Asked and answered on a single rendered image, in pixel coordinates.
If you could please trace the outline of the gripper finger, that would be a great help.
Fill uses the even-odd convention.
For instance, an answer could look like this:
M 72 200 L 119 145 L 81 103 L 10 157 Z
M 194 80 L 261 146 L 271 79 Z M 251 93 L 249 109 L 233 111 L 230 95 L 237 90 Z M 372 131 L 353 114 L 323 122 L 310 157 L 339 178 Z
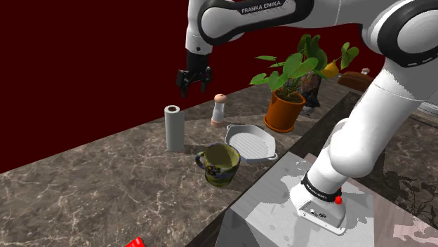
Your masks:
M 212 68 L 207 66 L 204 73 L 201 75 L 201 92 L 206 92 L 207 85 L 211 82 Z
M 190 80 L 187 78 L 188 71 L 178 70 L 175 84 L 180 88 L 180 94 L 182 98 L 187 97 L 187 85 Z

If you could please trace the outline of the pale wooden-capped pepper mill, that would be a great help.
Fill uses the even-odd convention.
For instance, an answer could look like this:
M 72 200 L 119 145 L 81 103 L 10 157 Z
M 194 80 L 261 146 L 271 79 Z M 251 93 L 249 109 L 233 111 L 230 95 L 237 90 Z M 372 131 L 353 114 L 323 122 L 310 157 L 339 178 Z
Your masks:
M 215 105 L 211 117 L 211 125 L 220 128 L 223 125 L 223 118 L 225 115 L 224 108 L 227 102 L 227 96 L 224 94 L 217 94 L 214 97 Z

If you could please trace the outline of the grey paper towel roll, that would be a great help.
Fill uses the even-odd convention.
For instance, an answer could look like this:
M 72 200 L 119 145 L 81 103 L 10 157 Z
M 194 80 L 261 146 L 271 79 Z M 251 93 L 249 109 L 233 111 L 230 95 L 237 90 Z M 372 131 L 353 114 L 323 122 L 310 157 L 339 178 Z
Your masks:
M 184 150 L 185 145 L 185 113 L 176 105 L 164 108 L 166 127 L 166 147 L 170 152 Z

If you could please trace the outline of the white ridged grill pan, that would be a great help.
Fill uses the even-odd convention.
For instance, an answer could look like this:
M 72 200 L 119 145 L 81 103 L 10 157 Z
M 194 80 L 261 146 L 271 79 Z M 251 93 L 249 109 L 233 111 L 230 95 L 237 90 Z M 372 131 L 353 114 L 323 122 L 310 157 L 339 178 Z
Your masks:
M 233 146 L 246 163 L 274 161 L 278 159 L 273 136 L 254 125 L 234 125 L 226 127 L 225 143 Z

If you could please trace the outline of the green plant in orange pot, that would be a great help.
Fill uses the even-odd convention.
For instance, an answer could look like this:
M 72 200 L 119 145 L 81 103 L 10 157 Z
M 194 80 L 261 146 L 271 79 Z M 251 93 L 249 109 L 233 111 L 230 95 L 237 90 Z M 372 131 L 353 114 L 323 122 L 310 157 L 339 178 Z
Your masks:
M 288 133 L 294 129 L 294 123 L 303 109 L 306 100 L 297 92 L 300 79 L 308 72 L 314 72 L 322 79 L 327 79 L 321 71 L 332 61 L 328 61 L 325 51 L 319 46 L 320 36 L 304 34 L 297 46 L 297 52 L 283 62 L 275 56 L 261 55 L 259 60 L 271 61 L 271 74 L 261 73 L 251 79 L 252 85 L 267 84 L 272 91 L 270 105 L 264 116 L 265 125 L 279 133 Z M 341 56 L 334 59 L 341 61 L 344 69 L 359 54 L 359 49 L 350 47 L 348 42 L 341 48 Z

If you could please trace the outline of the blue and yellow patterned mug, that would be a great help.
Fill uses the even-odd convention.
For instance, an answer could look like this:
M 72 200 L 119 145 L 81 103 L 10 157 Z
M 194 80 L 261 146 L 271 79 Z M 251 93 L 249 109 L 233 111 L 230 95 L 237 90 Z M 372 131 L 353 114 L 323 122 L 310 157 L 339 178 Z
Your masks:
M 198 167 L 204 169 L 208 183 L 215 187 L 229 185 L 241 163 L 240 153 L 231 145 L 215 143 L 195 156 Z

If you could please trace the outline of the dark mottled vase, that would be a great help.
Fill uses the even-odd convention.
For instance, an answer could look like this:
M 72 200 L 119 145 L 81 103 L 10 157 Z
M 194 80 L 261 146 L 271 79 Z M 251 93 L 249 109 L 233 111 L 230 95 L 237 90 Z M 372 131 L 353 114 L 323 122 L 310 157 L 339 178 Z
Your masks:
M 321 85 L 321 77 L 314 72 L 308 72 L 300 79 L 298 84 L 297 92 L 306 100 L 300 113 L 302 115 L 309 115 L 313 113 L 316 107 L 320 107 L 318 92 Z

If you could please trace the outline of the yellow pear-shaped vase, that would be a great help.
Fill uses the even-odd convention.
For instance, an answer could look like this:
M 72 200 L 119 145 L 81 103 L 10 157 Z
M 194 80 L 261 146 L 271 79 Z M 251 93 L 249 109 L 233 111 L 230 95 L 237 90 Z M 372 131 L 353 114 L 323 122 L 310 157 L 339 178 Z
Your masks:
M 333 78 L 338 75 L 339 69 L 336 65 L 336 60 L 330 62 L 325 66 L 325 68 L 321 71 L 321 73 L 327 78 Z

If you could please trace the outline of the grey robot stand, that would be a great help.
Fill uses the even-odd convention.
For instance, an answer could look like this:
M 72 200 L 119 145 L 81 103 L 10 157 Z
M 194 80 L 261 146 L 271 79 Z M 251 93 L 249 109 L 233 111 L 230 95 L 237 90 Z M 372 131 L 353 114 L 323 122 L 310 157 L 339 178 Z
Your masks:
M 343 185 L 344 234 L 301 218 L 289 192 L 311 165 L 283 155 L 226 211 L 215 247 L 438 247 L 438 230 L 353 179 Z

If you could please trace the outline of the brown wooden box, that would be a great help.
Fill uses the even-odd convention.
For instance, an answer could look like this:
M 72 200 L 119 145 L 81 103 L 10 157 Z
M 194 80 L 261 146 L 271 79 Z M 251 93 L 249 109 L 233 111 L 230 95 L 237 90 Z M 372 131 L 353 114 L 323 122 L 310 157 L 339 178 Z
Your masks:
M 345 72 L 343 73 L 338 84 L 347 86 L 348 88 L 354 89 L 356 91 L 365 92 L 366 89 L 371 85 L 373 77 L 362 74 L 359 72 Z

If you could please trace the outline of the small red object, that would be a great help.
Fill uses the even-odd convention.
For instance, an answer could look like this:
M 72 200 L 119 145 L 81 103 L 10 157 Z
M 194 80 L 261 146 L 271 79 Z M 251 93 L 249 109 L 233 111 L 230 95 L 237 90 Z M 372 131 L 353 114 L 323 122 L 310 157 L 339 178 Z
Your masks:
M 130 241 L 125 247 L 147 247 L 143 240 L 138 236 L 134 240 Z

